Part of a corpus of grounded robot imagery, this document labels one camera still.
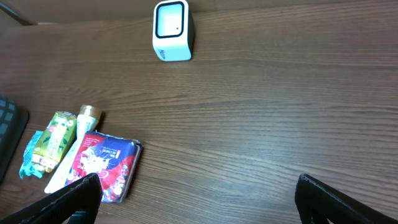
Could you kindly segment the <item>teal wet wipes pack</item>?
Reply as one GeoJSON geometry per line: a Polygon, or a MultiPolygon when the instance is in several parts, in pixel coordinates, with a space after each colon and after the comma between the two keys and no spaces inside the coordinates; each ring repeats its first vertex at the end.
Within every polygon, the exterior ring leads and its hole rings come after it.
{"type": "Polygon", "coordinates": [[[21,168],[19,169],[19,177],[21,179],[32,175],[41,179],[43,176],[44,172],[37,170],[32,163],[34,146],[39,141],[42,134],[43,134],[42,131],[36,131],[35,134],[31,137],[30,141],[28,142],[24,150],[23,163],[21,165],[21,168]]]}

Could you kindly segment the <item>green yellow snack pouch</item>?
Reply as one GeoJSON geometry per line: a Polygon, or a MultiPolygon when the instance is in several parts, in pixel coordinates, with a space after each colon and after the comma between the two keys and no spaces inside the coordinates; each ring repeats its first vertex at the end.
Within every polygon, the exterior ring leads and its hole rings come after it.
{"type": "Polygon", "coordinates": [[[34,146],[32,164],[41,172],[51,172],[62,161],[76,136],[77,116],[57,111],[34,146]]]}

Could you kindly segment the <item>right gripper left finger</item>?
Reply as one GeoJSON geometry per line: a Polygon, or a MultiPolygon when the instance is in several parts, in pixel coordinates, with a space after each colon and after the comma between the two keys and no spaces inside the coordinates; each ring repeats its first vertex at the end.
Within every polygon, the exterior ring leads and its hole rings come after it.
{"type": "Polygon", "coordinates": [[[101,199],[100,178],[92,173],[1,219],[1,223],[94,223],[101,199]]]}

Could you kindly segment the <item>white tube gold cap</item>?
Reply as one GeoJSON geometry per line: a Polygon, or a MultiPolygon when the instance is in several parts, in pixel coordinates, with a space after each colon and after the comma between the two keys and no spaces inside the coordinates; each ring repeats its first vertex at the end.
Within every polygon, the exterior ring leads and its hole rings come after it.
{"type": "Polygon", "coordinates": [[[72,144],[70,150],[58,165],[54,175],[44,189],[46,194],[52,194],[64,187],[85,133],[95,129],[100,121],[101,114],[102,111],[99,108],[90,105],[81,106],[79,115],[77,116],[76,141],[72,144]]]}

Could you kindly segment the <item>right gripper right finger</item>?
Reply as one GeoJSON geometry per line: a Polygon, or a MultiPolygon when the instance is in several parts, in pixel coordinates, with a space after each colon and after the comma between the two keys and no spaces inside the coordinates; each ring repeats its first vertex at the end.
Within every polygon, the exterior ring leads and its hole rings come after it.
{"type": "Polygon", "coordinates": [[[300,174],[295,204],[304,224],[397,224],[397,220],[343,194],[320,180],[300,174]]]}

